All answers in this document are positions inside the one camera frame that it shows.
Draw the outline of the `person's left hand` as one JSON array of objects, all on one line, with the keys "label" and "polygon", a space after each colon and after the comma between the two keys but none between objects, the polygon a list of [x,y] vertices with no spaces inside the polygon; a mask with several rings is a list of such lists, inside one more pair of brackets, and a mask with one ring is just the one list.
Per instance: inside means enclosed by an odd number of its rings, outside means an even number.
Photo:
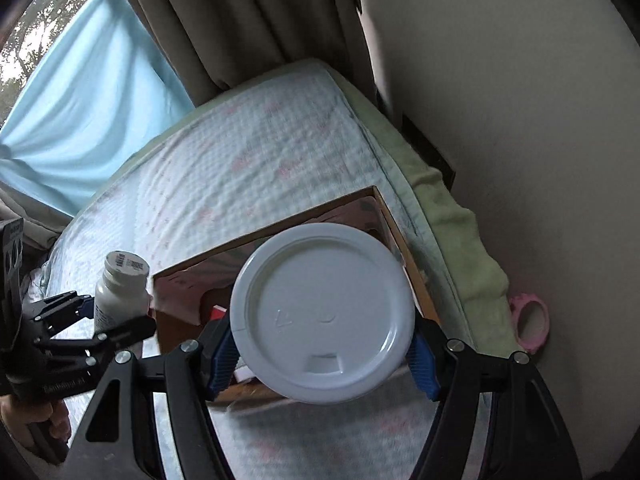
[{"label": "person's left hand", "polygon": [[70,415],[64,401],[54,401],[40,405],[30,405],[15,396],[2,396],[1,420],[12,437],[24,448],[35,446],[28,426],[38,422],[50,422],[50,435],[67,442],[72,434]]}]

